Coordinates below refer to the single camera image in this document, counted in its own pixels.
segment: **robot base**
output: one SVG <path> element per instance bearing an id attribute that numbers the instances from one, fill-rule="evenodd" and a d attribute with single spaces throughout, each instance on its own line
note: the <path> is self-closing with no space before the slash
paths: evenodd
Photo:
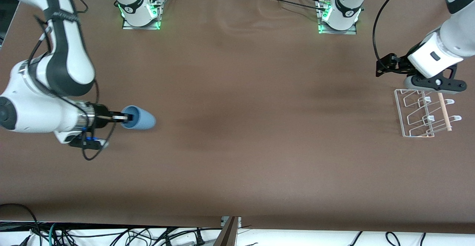
<path id="1" fill-rule="evenodd" d="M 327 11 L 317 10 L 317 20 L 318 20 L 318 33 L 332 33 L 334 35 L 356 35 L 356 23 L 351 26 L 350 29 L 339 31 L 331 28 L 328 23 L 322 20 L 324 16 L 331 10 L 331 0 L 321 0 L 315 1 L 316 7 L 322 7 Z"/>
<path id="2" fill-rule="evenodd" d="M 163 15 L 163 5 L 165 3 L 165 0 L 157 0 L 156 4 L 158 7 L 153 10 L 153 12 L 156 12 L 158 16 L 151 20 L 147 25 L 144 26 L 131 26 L 127 21 L 124 19 L 122 22 L 122 29 L 124 30 L 160 30 L 161 26 L 161 17 Z"/>

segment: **wooden rod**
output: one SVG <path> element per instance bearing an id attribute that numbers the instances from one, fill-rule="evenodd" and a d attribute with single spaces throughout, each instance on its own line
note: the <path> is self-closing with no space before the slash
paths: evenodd
<path id="1" fill-rule="evenodd" d="M 445 106 L 444 96 L 441 92 L 437 93 L 440 101 L 440 108 L 442 109 L 442 114 L 444 115 L 444 122 L 446 123 L 447 131 L 452 131 L 452 126 L 450 125 L 450 120 L 448 119 L 447 108 Z"/>

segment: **light blue plastic cup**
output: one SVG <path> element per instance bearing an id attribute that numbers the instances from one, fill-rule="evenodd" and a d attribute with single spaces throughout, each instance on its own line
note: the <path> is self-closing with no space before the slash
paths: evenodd
<path id="1" fill-rule="evenodd" d="M 132 114 L 132 121 L 121 123 L 126 129 L 146 130 L 151 129 L 156 124 L 156 119 L 148 111 L 137 106 L 127 106 L 122 110 L 123 114 Z"/>

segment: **white floor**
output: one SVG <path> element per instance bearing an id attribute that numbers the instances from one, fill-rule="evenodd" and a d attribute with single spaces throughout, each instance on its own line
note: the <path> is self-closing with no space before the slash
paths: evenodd
<path id="1" fill-rule="evenodd" d="M 150 229 L 153 237 L 158 237 L 165 229 Z M 174 233 L 190 230 L 178 229 Z M 124 229 L 107 230 L 80 230 L 71 231 L 76 235 L 95 235 L 122 232 Z M 349 246 L 355 238 L 356 231 L 305 231 L 305 230 L 266 230 L 266 229 L 240 229 L 237 236 L 236 246 L 249 246 L 254 243 L 256 246 Z M 202 231 L 205 241 L 216 239 L 219 230 Z M 395 232 L 401 246 L 419 246 L 421 233 Z M 13 246 L 20 244 L 29 232 L 1 232 L 0 246 Z M 116 236 L 103 236 L 95 238 L 76 238 L 78 246 L 109 246 Z M 123 236 L 116 246 L 123 246 L 127 236 Z M 195 241 L 195 236 L 190 233 L 185 236 L 173 239 L 173 246 L 187 245 Z M 32 236 L 28 246 L 38 246 L 39 238 Z M 424 246 L 475 246 L 475 234 L 427 234 Z M 135 239 L 130 246 L 146 246 L 142 240 Z M 390 246 L 386 241 L 385 232 L 363 232 L 355 246 Z"/>

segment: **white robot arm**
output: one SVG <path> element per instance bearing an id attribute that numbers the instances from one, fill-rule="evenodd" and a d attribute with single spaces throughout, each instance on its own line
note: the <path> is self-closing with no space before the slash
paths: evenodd
<path id="1" fill-rule="evenodd" d="M 158 16 L 158 0 L 117 0 L 122 16 L 131 26 L 145 26 Z"/>
<path id="2" fill-rule="evenodd" d="M 335 30 L 348 30 L 358 21 L 364 0 L 331 0 L 331 10 L 322 18 Z"/>
<path id="3" fill-rule="evenodd" d="M 15 132 L 54 132 L 61 143 L 70 143 L 90 128 L 131 120 L 103 105 L 66 98 L 86 94 L 95 82 L 73 1 L 20 1 L 43 10 L 53 48 L 13 67 L 8 86 L 0 95 L 0 125 Z M 45 38 L 46 31 L 40 39 Z"/>
<path id="4" fill-rule="evenodd" d="M 422 42 L 397 58 L 393 53 L 376 65 L 376 76 L 387 72 L 404 73 L 409 89 L 456 94 L 466 89 L 466 83 L 454 79 L 456 64 L 475 55 L 475 0 L 446 0 L 451 17 Z M 449 78 L 444 70 L 450 70 Z"/>

